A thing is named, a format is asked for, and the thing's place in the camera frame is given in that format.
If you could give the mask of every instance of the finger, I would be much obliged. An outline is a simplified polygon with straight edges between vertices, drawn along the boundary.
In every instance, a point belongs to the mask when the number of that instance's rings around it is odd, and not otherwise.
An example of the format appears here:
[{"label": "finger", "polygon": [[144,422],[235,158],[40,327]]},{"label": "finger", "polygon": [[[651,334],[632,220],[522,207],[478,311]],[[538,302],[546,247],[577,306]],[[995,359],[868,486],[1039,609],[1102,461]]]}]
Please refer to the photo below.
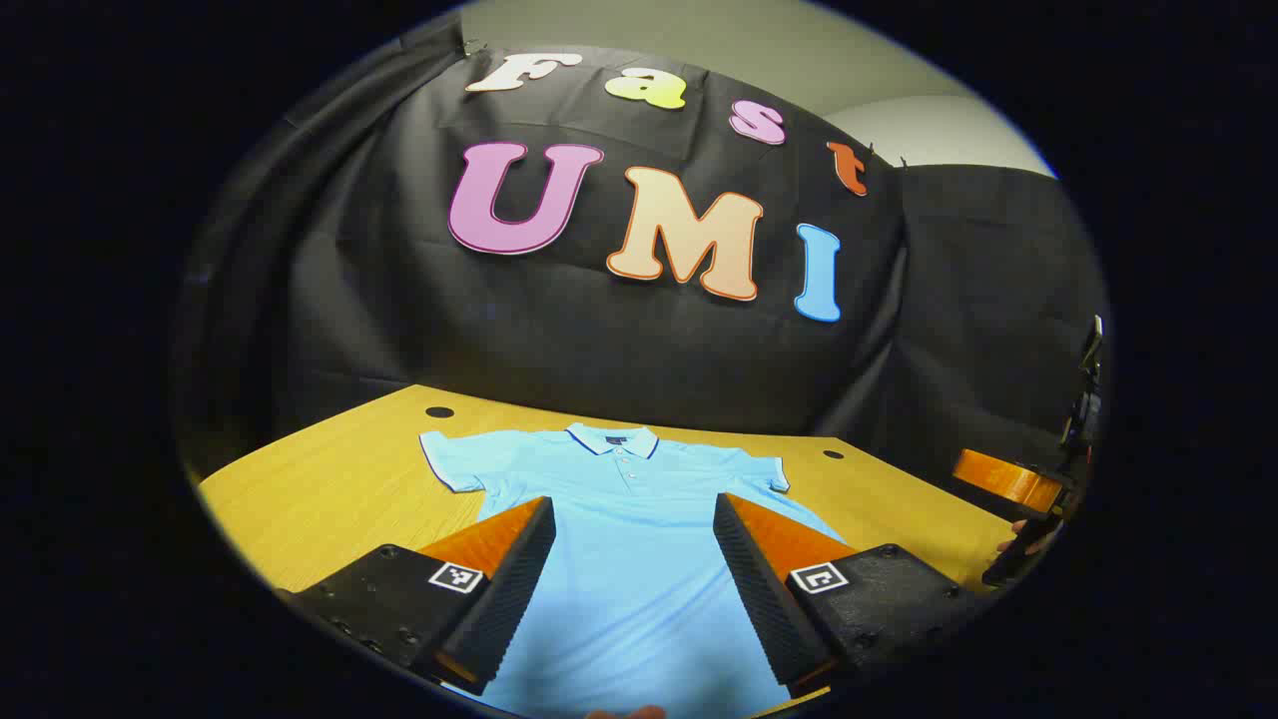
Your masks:
[{"label": "finger", "polygon": [[659,706],[653,706],[649,704],[648,706],[639,709],[630,716],[626,716],[626,719],[666,719],[666,710]]}]

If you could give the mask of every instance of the black fabric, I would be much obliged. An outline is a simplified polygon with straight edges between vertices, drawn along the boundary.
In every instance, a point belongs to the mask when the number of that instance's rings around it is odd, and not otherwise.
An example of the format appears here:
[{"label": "black fabric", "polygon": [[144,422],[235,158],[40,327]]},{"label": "black fabric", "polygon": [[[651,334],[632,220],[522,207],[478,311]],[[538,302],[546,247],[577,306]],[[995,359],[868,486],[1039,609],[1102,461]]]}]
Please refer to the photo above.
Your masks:
[{"label": "black fabric", "polygon": [[[189,474],[206,478],[272,439],[272,340],[296,232],[360,138],[463,56],[456,14],[382,45],[286,112],[215,198],[175,310],[174,424]],[[334,414],[360,400],[313,398]]]},{"label": "black fabric", "polygon": [[870,434],[842,433],[892,465],[1002,516],[950,471],[962,450],[1042,466],[1081,391],[1091,317],[1113,321],[1089,232],[1061,184],[1028,170],[969,165],[898,172],[909,262]]},{"label": "black fabric", "polygon": [[[896,170],[800,107],[662,57],[573,46],[468,57],[449,19],[410,34],[299,103],[215,203],[187,281],[197,321],[179,342],[197,476],[410,384],[634,424],[840,437],[938,485],[964,447],[1051,461],[1079,342],[1105,315],[1056,180]],[[514,51],[584,60],[518,89],[464,91]],[[684,78],[686,106],[607,93],[629,66]],[[737,100],[777,109],[785,144],[734,132]],[[537,209],[547,147],[604,152],[564,232],[537,252],[486,254],[449,230],[464,151],[495,140],[528,147],[497,195],[509,221]],[[865,162],[866,197],[840,184],[827,142]],[[763,204],[758,298],[679,284],[659,244],[659,278],[608,271],[635,165],[676,174],[698,213],[725,192]],[[841,240],[837,322],[795,309],[800,222]]]},{"label": "black fabric", "polygon": [[[364,137],[299,229],[288,300],[288,346],[277,368],[277,434],[408,384],[635,424],[804,434],[832,397],[864,405],[875,384],[898,298],[898,198],[888,166],[872,160],[873,192],[854,197],[833,176],[827,140],[859,147],[828,123],[763,91],[659,57],[592,47],[512,91],[468,95],[507,50],[458,63],[389,112]],[[607,79],[627,66],[679,74],[680,111],[615,97]],[[728,125],[749,98],[785,116],[781,147]],[[552,244],[492,255],[450,234],[449,207],[477,143],[509,140],[528,155],[506,175],[498,217],[518,221],[541,201],[551,144],[604,152]],[[626,169],[679,175],[698,212],[725,192],[764,207],[755,226],[751,301],[608,271],[634,201]],[[804,286],[795,227],[838,235],[837,323],[794,309]],[[663,249],[658,258],[665,262]]]}]

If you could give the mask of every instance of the light blue polo shirt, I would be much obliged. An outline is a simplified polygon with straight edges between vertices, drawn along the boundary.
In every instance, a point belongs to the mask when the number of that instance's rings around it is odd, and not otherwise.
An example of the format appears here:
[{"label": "light blue polo shirt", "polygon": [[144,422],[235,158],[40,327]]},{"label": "light blue polo shirt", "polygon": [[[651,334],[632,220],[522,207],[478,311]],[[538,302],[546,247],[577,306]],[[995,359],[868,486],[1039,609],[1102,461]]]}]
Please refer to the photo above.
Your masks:
[{"label": "light blue polo shirt", "polygon": [[532,719],[741,719],[790,700],[777,685],[718,541],[731,493],[842,539],[780,493],[781,460],[658,439],[647,428],[420,437],[452,492],[484,492],[477,521],[555,502],[555,545],[497,677],[466,696]]}]

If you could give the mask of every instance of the wooden table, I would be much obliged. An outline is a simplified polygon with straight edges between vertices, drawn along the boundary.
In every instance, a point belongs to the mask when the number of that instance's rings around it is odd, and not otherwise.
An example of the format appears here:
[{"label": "wooden table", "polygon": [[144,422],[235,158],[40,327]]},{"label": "wooden table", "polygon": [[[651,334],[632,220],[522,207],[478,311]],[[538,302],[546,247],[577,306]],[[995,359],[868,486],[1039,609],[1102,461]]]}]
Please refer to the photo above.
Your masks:
[{"label": "wooden table", "polygon": [[[431,407],[454,415],[431,418]],[[418,444],[422,433],[459,438],[564,430],[573,423],[635,427],[410,387],[265,447],[206,479],[201,490],[227,540],[262,579],[300,591],[381,544],[419,548],[474,524],[483,493],[452,494],[436,480]],[[837,439],[649,429],[676,442],[781,457],[789,497],[849,547],[898,544],[973,591],[988,591],[980,575],[998,543],[1013,536],[1006,521]]]}]

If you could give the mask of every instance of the letter i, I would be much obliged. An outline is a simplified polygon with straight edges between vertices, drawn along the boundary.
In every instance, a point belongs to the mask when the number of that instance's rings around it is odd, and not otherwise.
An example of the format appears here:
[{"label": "letter i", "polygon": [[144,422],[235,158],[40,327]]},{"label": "letter i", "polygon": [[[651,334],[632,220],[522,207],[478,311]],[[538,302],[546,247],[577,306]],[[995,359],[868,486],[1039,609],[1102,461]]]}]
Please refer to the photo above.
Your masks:
[{"label": "letter i", "polygon": [[837,322],[841,315],[835,303],[835,253],[838,238],[809,223],[797,227],[804,241],[804,286],[795,296],[795,309],[819,322]]}]

